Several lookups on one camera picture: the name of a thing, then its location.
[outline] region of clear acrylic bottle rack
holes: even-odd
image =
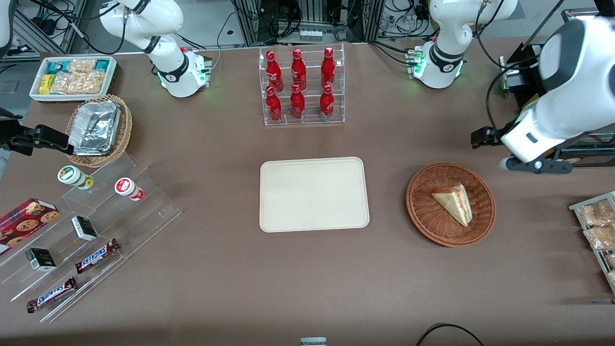
[[[181,211],[161,191],[146,173],[146,168],[127,153],[105,164],[92,174],[94,186],[89,190],[70,189],[54,202],[60,211],[58,217],[46,228],[39,230],[19,248],[12,249],[0,262],[0,289],[4,299],[23,306],[25,320],[51,322],[81,299],[94,286],[122,265],[135,251],[168,225]],[[118,195],[114,184],[122,177],[129,177],[145,190],[145,197],[132,201]],[[71,219],[75,216],[88,218],[98,237],[85,241],[77,237]],[[81,274],[75,264],[103,247],[113,238],[120,248],[110,253],[99,263]],[[34,271],[25,252],[31,247],[49,250],[56,264],[51,272]],[[60,296],[35,313],[27,313],[30,300],[49,292],[75,277],[78,289]]]
[[[323,121],[320,118],[320,96],[322,95],[322,85],[320,83],[320,65],[325,56],[325,48],[333,48],[333,59],[335,60],[335,83],[333,83],[333,118],[330,121]],[[293,53],[286,46],[264,47],[259,51],[259,76],[261,79],[261,98],[263,99],[263,115],[265,125],[294,125],[294,124],[330,124],[343,123],[346,120],[344,96],[346,93],[345,72],[344,72],[344,45],[343,44],[315,44],[300,46],[303,61],[306,63],[307,70],[307,89],[303,91],[306,99],[306,114],[302,120],[297,120],[292,115],[290,105],[291,86],[293,78],[290,67],[293,64]],[[267,59],[265,53],[273,50],[276,53],[277,63],[282,69],[282,81],[284,90],[277,93],[282,103],[282,121],[274,123],[267,112],[267,97],[265,88],[269,85],[267,80]]]

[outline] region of red bottle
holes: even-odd
[[[265,56],[267,56],[267,79],[269,80],[269,84],[272,85],[277,92],[282,92],[282,90],[284,90],[282,69],[280,68],[280,64],[276,61],[276,54],[270,50]]]
[[[320,96],[320,118],[322,121],[329,121],[333,119],[333,103],[335,99],[331,94],[331,84],[327,84],[322,88],[322,95]]]
[[[333,60],[333,48],[325,48],[325,58],[320,66],[320,83],[325,87],[327,83],[333,85],[335,82],[335,61]]]
[[[280,98],[278,98],[276,90],[272,86],[267,86],[265,91],[267,92],[265,103],[267,103],[269,117],[272,122],[279,123],[282,121],[282,104],[280,103]]]
[[[301,90],[305,90],[308,84],[308,74],[306,63],[301,58],[301,49],[293,49],[293,66],[290,71],[293,73],[293,83],[299,84]]]
[[[293,106],[293,117],[302,120],[306,112],[306,98],[301,93],[298,83],[293,84],[293,94],[290,96],[290,103]]]

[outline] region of brown table surface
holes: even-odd
[[[486,41],[499,56],[520,39]],[[161,88],[147,56],[118,55],[113,92],[134,117],[129,152],[184,213],[51,324],[2,295],[0,344],[298,345],[325,336],[331,346],[414,345],[438,322],[487,345],[613,344],[615,307],[590,304],[612,295],[568,210],[615,190],[613,170],[511,173],[498,166],[505,148],[471,150],[498,72],[477,44],[444,90],[408,80],[366,44],[345,49],[346,123],[294,129],[263,125],[258,49],[224,51],[211,87],[188,99]],[[517,107],[495,94],[503,125]],[[74,108],[32,102],[26,124],[64,129]],[[264,162],[340,156],[365,163],[367,227],[260,230]],[[410,178],[439,161],[473,169],[495,196],[497,222],[476,246],[439,246],[408,216]],[[13,155],[0,212],[29,197],[55,201],[68,189],[55,178],[66,163],[51,150]],[[472,345],[461,333],[435,334],[443,341],[431,345]]]

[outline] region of red cookie box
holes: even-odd
[[[53,204],[30,198],[0,217],[0,255],[59,215],[58,209]]]

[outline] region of wicker basket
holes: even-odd
[[[463,184],[472,221],[463,227],[431,196],[437,188]],[[487,184],[476,173],[455,163],[435,163],[418,171],[406,191],[406,207],[416,227],[429,239],[449,247],[463,247],[484,239],[496,220],[496,203]]]
[[[126,147],[128,147],[128,142],[130,141],[130,131],[132,131],[132,115],[130,114],[130,109],[126,106],[126,103],[119,97],[115,95],[105,95],[101,97],[96,97],[95,99],[91,99],[85,101],[86,103],[97,103],[104,101],[113,101],[122,107],[122,114],[120,115],[120,123],[117,126],[117,135],[115,141],[115,149],[108,156],[77,156],[77,155],[67,155],[68,159],[80,166],[87,166],[91,168],[98,168],[102,165],[115,160],[118,158],[123,152],[126,151]],[[75,116],[77,114],[77,110],[73,112],[73,116],[68,121],[68,126],[66,127],[66,134],[71,133],[71,129],[73,128],[73,121],[75,120]]]

